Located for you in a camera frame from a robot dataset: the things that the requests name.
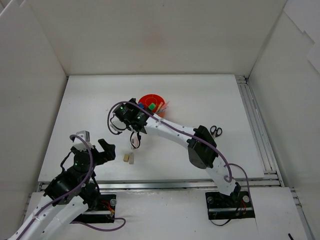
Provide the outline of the orange highlighter pen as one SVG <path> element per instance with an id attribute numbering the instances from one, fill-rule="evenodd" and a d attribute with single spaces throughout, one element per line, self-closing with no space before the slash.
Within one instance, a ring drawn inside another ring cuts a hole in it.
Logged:
<path id="1" fill-rule="evenodd" d="M 166 102 L 166 103 L 164 103 L 164 104 L 162 105 L 162 107 L 165 108 L 168 104 L 169 104 L 169 101 Z"/>

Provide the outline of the pink white mini stapler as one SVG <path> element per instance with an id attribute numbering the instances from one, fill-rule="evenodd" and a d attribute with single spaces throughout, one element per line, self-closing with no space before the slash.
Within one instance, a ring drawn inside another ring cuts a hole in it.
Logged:
<path id="1" fill-rule="evenodd" d="M 138 132 L 132 132 L 129 138 L 131 148 L 138 149 L 141 145 L 141 136 Z"/>

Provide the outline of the small tan eraser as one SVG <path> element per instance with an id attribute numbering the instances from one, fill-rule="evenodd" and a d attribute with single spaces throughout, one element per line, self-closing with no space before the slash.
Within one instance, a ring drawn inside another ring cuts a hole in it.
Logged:
<path id="1" fill-rule="evenodd" d="M 129 159 L 130 159 L 130 154 L 125 154 L 123 157 L 123 161 L 127 163 Z"/>

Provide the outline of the green capped black highlighter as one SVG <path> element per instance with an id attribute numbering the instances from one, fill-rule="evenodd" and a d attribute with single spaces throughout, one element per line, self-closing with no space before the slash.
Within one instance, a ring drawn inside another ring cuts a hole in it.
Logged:
<path id="1" fill-rule="evenodd" d="M 151 103 L 149 106 L 148 106 L 148 109 L 153 111 L 154 109 L 156 108 L 156 105 L 154 103 Z"/>

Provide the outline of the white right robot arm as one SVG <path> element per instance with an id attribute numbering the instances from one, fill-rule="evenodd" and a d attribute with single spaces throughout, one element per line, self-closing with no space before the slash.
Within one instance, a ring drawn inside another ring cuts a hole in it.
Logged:
<path id="1" fill-rule="evenodd" d="M 233 178 L 229 162 L 217 149 L 214 137 L 205 126 L 192 128 L 179 125 L 158 116 L 149 108 L 140 107 L 133 100 L 113 105 L 107 114 L 106 124 L 113 135 L 128 130 L 179 144 L 187 150 L 189 162 L 207 172 L 225 205 L 233 206 L 239 201 L 240 185 Z"/>

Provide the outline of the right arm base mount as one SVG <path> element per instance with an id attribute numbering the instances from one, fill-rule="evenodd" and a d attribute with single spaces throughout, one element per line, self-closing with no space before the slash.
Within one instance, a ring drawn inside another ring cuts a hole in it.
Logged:
<path id="1" fill-rule="evenodd" d="M 256 217 L 249 190 L 236 186 L 231 195 L 218 191 L 205 193 L 208 220 L 222 227 L 232 220 L 254 219 Z"/>

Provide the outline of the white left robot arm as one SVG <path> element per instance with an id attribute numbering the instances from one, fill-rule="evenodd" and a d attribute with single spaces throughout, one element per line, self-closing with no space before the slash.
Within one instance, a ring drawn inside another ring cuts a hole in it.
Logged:
<path id="1" fill-rule="evenodd" d="M 116 147 L 99 139 L 96 149 L 82 134 L 72 134 L 73 165 L 63 168 L 44 190 L 38 205 L 10 237 L 12 240 L 49 240 L 85 212 L 102 206 L 95 167 L 116 158 Z"/>

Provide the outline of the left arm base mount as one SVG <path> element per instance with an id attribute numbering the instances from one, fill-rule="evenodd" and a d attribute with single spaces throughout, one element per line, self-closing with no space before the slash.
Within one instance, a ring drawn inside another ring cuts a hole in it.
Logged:
<path id="1" fill-rule="evenodd" d="M 82 190 L 79 194 L 84 204 L 88 204 L 88 209 L 78 215 L 73 222 L 81 222 L 86 224 L 110 224 L 115 220 L 115 205 L 111 205 L 111 201 L 116 201 L 116 194 L 99 193 L 94 190 Z"/>

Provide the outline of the black handled scissors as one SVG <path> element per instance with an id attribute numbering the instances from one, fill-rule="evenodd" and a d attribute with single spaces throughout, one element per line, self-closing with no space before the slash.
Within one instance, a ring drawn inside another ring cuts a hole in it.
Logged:
<path id="1" fill-rule="evenodd" d="M 211 136 L 215 139 L 215 138 L 222 135 L 223 130 L 221 127 L 217 127 L 216 125 L 213 125 L 210 127 L 209 132 L 210 132 Z"/>

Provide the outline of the long beige eraser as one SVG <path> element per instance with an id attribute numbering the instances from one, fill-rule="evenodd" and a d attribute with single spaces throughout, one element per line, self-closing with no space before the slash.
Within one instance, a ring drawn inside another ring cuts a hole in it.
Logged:
<path id="1" fill-rule="evenodd" d="M 133 153 L 133 152 L 131 152 L 131 153 L 129 154 L 128 163 L 129 163 L 130 165 L 133 165 L 133 164 L 134 164 L 134 153 Z"/>

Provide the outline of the orange round compartment container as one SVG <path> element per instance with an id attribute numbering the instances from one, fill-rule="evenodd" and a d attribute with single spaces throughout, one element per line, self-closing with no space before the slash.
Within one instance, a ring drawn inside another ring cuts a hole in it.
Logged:
<path id="1" fill-rule="evenodd" d="M 168 102 L 157 94 L 144 95 L 138 100 L 138 103 L 143 104 L 145 108 L 148 108 L 150 105 L 154 105 L 152 112 L 162 118 L 165 116 L 165 111 L 168 106 Z"/>

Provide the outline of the yellow clear gel pen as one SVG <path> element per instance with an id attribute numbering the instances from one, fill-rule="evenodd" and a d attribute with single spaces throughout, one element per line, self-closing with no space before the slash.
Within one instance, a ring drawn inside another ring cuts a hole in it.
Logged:
<path id="1" fill-rule="evenodd" d="M 156 109 L 156 111 L 155 111 L 156 114 L 158 114 L 158 113 L 160 112 L 163 104 L 164 104 L 164 102 L 160 102 L 160 104 L 158 105 L 158 107 L 157 107 L 157 109 Z"/>

